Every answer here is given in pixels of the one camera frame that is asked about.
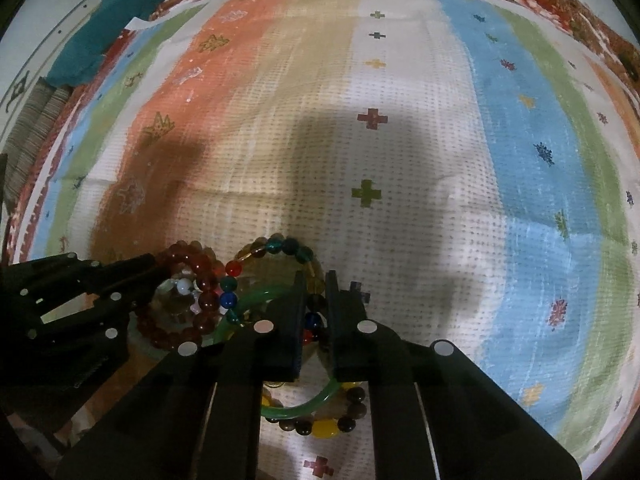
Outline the brown striped pillow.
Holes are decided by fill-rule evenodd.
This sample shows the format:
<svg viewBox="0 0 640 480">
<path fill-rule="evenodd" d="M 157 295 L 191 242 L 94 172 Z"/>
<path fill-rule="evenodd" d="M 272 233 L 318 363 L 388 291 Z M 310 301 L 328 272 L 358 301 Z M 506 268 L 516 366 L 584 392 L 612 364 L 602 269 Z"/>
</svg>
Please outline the brown striped pillow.
<svg viewBox="0 0 640 480">
<path fill-rule="evenodd" d="M 72 91 L 69 86 L 54 88 L 40 78 L 18 114 L 3 149 L 3 154 L 8 156 L 3 203 L 9 212 L 15 208 L 37 155 Z"/>
</svg>

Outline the striped colourful blanket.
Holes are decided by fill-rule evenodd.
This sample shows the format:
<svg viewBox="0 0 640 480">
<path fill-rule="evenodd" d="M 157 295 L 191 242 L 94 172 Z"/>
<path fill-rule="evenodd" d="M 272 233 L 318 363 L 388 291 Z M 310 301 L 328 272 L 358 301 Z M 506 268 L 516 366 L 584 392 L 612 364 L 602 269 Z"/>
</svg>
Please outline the striped colourful blanket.
<svg viewBox="0 0 640 480">
<path fill-rule="evenodd" d="M 198 0 L 125 29 L 40 160 L 25 259 L 184 240 L 249 290 L 295 271 L 250 244 L 294 237 L 311 283 L 452 340 L 603 464 L 639 406 L 639 145 L 597 55 L 501 0 Z"/>
</svg>

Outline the green jade bangle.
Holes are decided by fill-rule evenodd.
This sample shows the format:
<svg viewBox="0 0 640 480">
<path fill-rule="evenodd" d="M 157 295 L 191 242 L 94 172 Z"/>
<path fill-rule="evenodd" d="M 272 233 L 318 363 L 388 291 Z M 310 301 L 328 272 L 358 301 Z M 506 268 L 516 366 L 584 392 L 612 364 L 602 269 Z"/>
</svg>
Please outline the green jade bangle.
<svg viewBox="0 0 640 480">
<path fill-rule="evenodd" d="M 246 311 L 256 311 L 260 307 L 269 304 L 270 301 L 282 298 L 288 292 L 288 288 L 283 285 L 260 286 L 251 292 L 243 292 L 238 304 L 227 311 L 212 335 L 212 343 L 219 344 L 227 341 L 240 329 L 244 323 L 244 313 Z M 326 385 L 308 401 L 291 406 L 275 406 L 271 402 L 262 404 L 260 414 L 268 419 L 296 419 L 312 413 L 318 412 L 329 400 L 341 391 L 342 382 L 337 382 L 330 376 Z"/>
</svg>

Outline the teal folded blanket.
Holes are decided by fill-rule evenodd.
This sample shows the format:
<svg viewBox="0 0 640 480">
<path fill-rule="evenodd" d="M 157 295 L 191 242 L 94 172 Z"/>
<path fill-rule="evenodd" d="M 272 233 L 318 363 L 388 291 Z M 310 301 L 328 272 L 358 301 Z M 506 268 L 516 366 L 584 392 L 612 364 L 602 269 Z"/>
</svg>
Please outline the teal folded blanket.
<svg viewBox="0 0 640 480">
<path fill-rule="evenodd" d="M 55 88 L 88 84 L 125 26 L 133 18 L 147 20 L 163 1 L 102 0 L 54 61 L 47 83 Z"/>
</svg>

